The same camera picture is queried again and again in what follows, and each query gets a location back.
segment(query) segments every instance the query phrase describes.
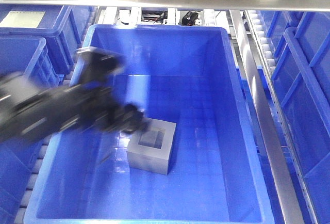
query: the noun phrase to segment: blue storage crate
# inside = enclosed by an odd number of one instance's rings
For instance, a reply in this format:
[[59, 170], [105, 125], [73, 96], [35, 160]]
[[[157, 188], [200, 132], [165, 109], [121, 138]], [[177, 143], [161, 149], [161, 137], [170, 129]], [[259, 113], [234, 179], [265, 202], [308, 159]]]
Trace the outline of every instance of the blue storage crate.
[[[84, 45], [125, 56], [124, 73], [108, 82], [120, 102], [177, 123], [171, 169], [129, 168], [129, 136], [60, 133], [49, 144], [26, 224], [274, 223], [224, 29], [94, 25]], [[82, 66], [79, 60], [73, 84]]]
[[330, 221], [330, 105], [294, 33], [295, 28], [284, 32], [286, 48], [272, 79], [317, 218], [319, 223], [327, 224]]
[[76, 37], [79, 38], [78, 43], [83, 42], [84, 31], [88, 26], [92, 24], [93, 15], [95, 14], [96, 8], [93, 6], [73, 6], [72, 7], [72, 20], [76, 27]]
[[269, 29], [272, 29], [274, 23], [272, 22], [275, 11], [260, 11], [263, 30], [267, 34]]
[[[42, 37], [0, 36], [0, 74], [15, 71], [46, 87], [59, 83]], [[41, 145], [18, 139], [0, 144], [0, 223], [13, 223]]]
[[271, 38], [271, 50], [274, 54], [275, 62], [278, 61], [284, 49], [283, 32], [288, 27], [297, 27], [299, 19], [295, 12], [292, 11], [276, 11], [273, 15], [272, 23], [267, 31], [266, 37]]
[[68, 74], [75, 50], [80, 45], [70, 6], [0, 5], [0, 21], [10, 11], [45, 12], [37, 28], [0, 27], [2, 35], [34, 35], [47, 40], [48, 55], [57, 74]]
[[295, 37], [330, 103], [330, 13], [305, 13]]
[[0, 36], [0, 74], [16, 71], [45, 87], [59, 84], [42, 37]]

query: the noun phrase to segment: white label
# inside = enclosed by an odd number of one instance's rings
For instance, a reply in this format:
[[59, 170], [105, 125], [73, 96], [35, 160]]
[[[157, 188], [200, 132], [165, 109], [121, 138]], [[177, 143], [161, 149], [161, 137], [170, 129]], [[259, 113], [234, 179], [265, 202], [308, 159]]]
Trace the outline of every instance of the white label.
[[44, 11], [10, 11], [0, 27], [37, 28], [44, 15]]

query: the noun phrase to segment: gray metal block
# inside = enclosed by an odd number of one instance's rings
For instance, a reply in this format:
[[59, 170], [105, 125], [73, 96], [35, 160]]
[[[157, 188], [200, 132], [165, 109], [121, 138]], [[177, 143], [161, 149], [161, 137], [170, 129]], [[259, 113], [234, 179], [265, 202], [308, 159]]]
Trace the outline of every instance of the gray metal block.
[[127, 146], [130, 167], [168, 174], [176, 124], [147, 118], [147, 131], [132, 134]]

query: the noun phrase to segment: bin floor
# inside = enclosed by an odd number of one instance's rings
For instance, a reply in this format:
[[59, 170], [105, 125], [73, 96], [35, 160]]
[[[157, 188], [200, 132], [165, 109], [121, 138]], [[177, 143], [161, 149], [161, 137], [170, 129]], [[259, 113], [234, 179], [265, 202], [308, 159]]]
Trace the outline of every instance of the bin floor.
[[[103, 133], [92, 151], [78, 215], [93, 219], [229, 221], [208, 80], [116, 76], [115, 89], [120, 90], [124, 81], [128, 82], [126, 100], [147, 96], [148, 117], [177, 123], [170, 172], [160, 175], [129, 168], [129, 137], [113, 139], [113, 135]], [[147, 89], [142, 84], [136, 88], [146, 81]], [[132, 92], [133, 86], [139, 94]]]

